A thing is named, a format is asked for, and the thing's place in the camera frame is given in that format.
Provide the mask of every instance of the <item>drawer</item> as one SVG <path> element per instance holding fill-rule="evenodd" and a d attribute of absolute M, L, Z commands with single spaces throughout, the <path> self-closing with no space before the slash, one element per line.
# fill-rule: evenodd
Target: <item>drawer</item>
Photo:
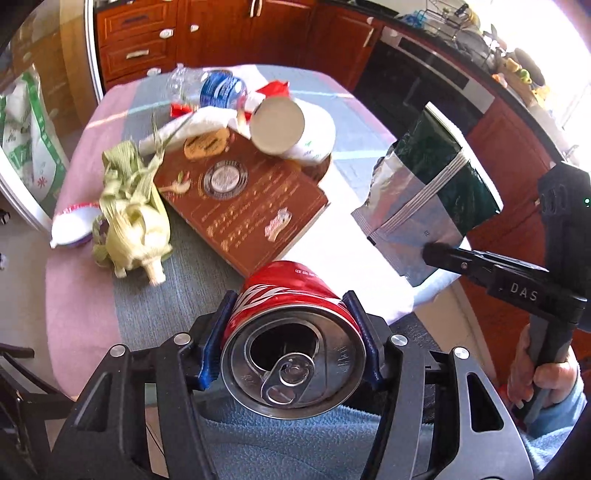
<path fill-rule="evenodd" d="M 99 47 L 135 35 L 174 28 L 178 0 L 133 0 L 96 16 Z"/>
<path fill-rule="evenodd" d="M 159 73 L 172 72 L 175 67 L 176 67 L 175 63 L 173 61 L 169 61 L 166 63 L 160 63 L 158 65 L 154 65 L 148 69 L 142 69 L 142 70 L 138 70 L 137 72 L 123 75 L 122 77 L 105 82 L 105 92 L 108 92 L 116 85 L 123 85 L 124 83 L 133 82 L 134 80 L 140 80 L 145 77 L 150 77 L 152 75 L 158 75 Z"/>
<path fill-rule="evenodd" d="M 100 49 L 103 80 L 110 80 L 147 70 L 161 63 L 175 61 L 176 38 L 160 38 L 158 32 L 139 35 Z"/>

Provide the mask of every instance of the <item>red soda can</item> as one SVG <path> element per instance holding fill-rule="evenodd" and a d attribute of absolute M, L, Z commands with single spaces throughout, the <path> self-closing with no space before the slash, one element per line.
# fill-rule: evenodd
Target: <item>red soda can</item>
<path fill-rule="evenodd" d="M 221 372 L 246 408 L 304 419 L 343 403 L 365 368 L 359 327 L 305 266 L 272 262 L 246 279 L 222 341 Z"/>

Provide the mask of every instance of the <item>human hand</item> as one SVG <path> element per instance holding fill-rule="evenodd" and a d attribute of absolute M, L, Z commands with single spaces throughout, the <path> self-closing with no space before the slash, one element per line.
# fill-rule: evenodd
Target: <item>human hand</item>
<path fill-rule="evenodd" d="M 563 363 L 540 365 L 534 371 L 534 363 L 527 354 L 529 345 L 530 326 L 527 325 L 519 336 L 515 359 L 511 364 L 511 374 L 507 385 L 509 400 L 518 408 L 522 408 L 523 402 L 530 401 L 533 397 L 533 384 L 536 384 L 540 388 L 550 390 L 544 407 L 562 402 L 573 389 L 579 372 L 579 365 L 572 347 L 569 347 L 569 352 Z"/>

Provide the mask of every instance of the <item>book cover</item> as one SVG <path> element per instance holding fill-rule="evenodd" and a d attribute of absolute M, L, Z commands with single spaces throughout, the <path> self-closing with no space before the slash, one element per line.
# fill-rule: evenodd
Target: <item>book cover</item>
<path fill-rule="evenodd" d="M 277 259 L 328 205 L 318 185 L 241 135 L 217 136 L 213 156 L 167 153 L 154 183 L 162 197 L 231 266 L 249 276 Z"/>

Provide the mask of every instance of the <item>wooden cabinet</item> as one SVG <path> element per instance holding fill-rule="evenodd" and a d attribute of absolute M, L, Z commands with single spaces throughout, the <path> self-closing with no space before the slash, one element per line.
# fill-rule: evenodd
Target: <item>wooden cabinet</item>
<path fill-rule="evenodd" d="M 298 66 L 316 0 L 186 0 L 178 61 L 191 67 Z"/>
<path fill-rule="evenodd" d="M 155 68 L 169 72 L 176 63 L 299 66 L 315 5 L 316 0 L 135 0 L 108 8 L 96 19 L 105 87 Z M 127 58 L 145 50 L 150 53 L 142 58 Z"/>
<path fill-rule="evenodd" d="M 158 32 L 107 45 L 100 50 L 103 79 L 108 82 L 156 64 L 173 69 L 175 52 L 176 39 L 160 38 Z"/>
<path fill-rule="evenodd" d="M 325 73 L 347 90 L 357 85 L 383 23 L 334 5 L 319 5 L 312 19 L 302 65 Z"/>
<path fill-rule="evenodd" d="M 249 63 L 299 66 L 315 0 L 256 0 Z"/>
<path fill-rule="evenodd" d="M 176 0 L 135 0 L 98 15 L 99 47 L 147 32 L 174 28 Z"/>
<path fill-rule="evenodd" d="M 258 0 L 188 0 L 187 16 L 177 27 L 183 32 L 178 61 L 190 67 L 248 63 L 251 1 Z"/>
<path fill-rule="evenodd" d="M 105 90 L 148 72 L 174 69 L 177 13 L 183 1 L 133 0 L 97 13 L 98 57 Z"/>
<path fill-rule="evenodd" d="M 494 182 L 503 211 L 468 233 L 472 248 L 544 265 L 544 227 L 539 214 L 537 181 L 551 168 L 551 158 L 527 124 L 500 98 L 467 136 Z M 462 286 L 489 347 L 497 377 L 505 382 L 528 314 L 486 295 L 462 279 Z M 577 332 L 579 358 L 591 353 L 589 334 Z"/>

